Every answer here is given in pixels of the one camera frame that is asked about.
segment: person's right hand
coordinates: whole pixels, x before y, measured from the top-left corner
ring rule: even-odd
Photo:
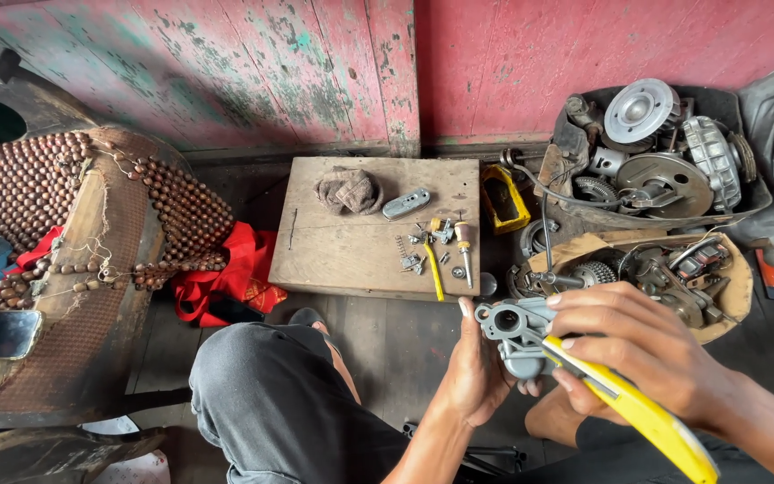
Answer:
[[[568,338],[568,354],[616,369],[690,426],[716,431],[726,408],[735,405],[738,374],[716,362],[669,308],[628,282],[566,291],[550,297],[548,306],[558,311],[549,334],[607,336]],[[565,369],[553,377],[576,412],[625,423]]]

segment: yellow container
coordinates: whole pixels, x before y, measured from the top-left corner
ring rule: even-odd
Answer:
[[[494,235],[519,230],[531,223],[531,214],[512,182],[512,176],[500,165],[493,164],[482,172],[480,192]]]

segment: gray pants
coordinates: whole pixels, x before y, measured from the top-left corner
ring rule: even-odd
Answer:
[[[240,323],[216,332],[199,348],[190,387],[199,431],[231,462],[231,484],[374,484],[408,446],[354,401],[322,334],[306,326]],[[736,447],[698,435],[721,483],[774,482]],[[491,483],[690,482],[631,427],[588,417],[575,440],[581,454]],[[456,481],[485,478],[463,466]]]

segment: wooden floor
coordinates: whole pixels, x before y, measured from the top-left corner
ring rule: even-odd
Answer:
[[[235,207],[236,216],[256,229],[275,230],[290,165],[255,165],[200,170],[200,181]],[[531,207],[532,213],[538,210]],[[599,227],[568,220],[556,207],[550,216],[563,228],[554,243]],[[482,233],[490,233],[481,227]],[[482,241],[482,269],[502,282],[510,265],[521,262],[514,236]],[[364,405],[389,424],[419,421],[444,375],[461,319],[457,305],[360,297],[290,294],[268,315],[282,324],[299,307],[314,307],[327,319]],[[131,391],[176,389],[187,384],[199,345],[216,330],[199,330],[178,320],[168,294],[156,294],[134,355]],[[765,298],[755,273],[752,313],[730,333],[707,345],[730,368],[756,379],[774,393],[774,302]],[[530,438],[523,425],[536,399],[513,391],[492,420],[477,431],[475,445],[515,445],[528,454],[528,467],[571,455],[572,450]],[[222,452],[209,446],[195,429],[188,405],[132,415],[141,427],[171,427],[163,446],[175,484],[225,482],[228,467]]]

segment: screwdriver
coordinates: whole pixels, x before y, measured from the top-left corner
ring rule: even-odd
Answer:
[[[474,281],[470,276],[470,225],[467,222],[456,222],[453,227],[458,240],[458,253],[464,258],[464,273],[468,278],[468,289],[474,289]]]

